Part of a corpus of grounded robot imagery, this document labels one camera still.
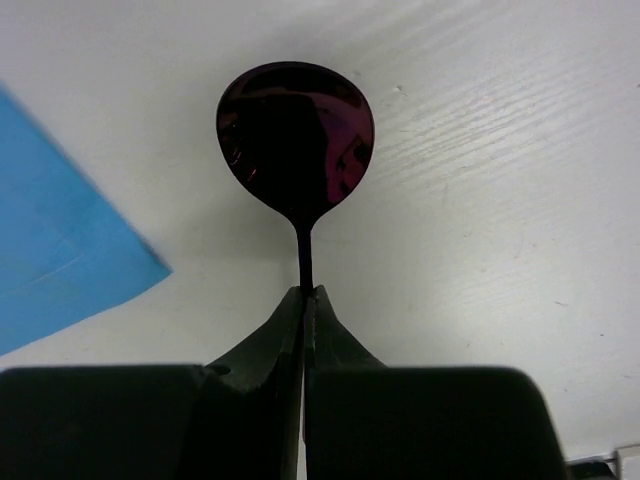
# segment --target blue cloth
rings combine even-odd
[[[0,355],[169,273],[0,86]]]

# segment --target white table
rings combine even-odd
[[[568,458],[640,440],[640,3],[4,0],[0,78],[175,273],[0,358],[206,362],[297,283],[287,222],[235,182],[217,101],[316,62],[366,94],[363,184],[316,280],[390,365],[510,365]]]

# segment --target dark metallic spoon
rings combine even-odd
[[[308,296],[311,229],[356,188],[371,160],[374,127],[366,99],[326,68],[271,63],[227,88],[216,127],[238,181],[293,224],[300,288]]]

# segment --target blue paper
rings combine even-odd
[[[0,355],[169,273],[0,88]]]

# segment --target spoon handle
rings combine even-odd
[[[311,261],[311,229],[297,228],[298,263],[300,266],[300,290],[303,298],[308,298],[313,291],[313,272]]]

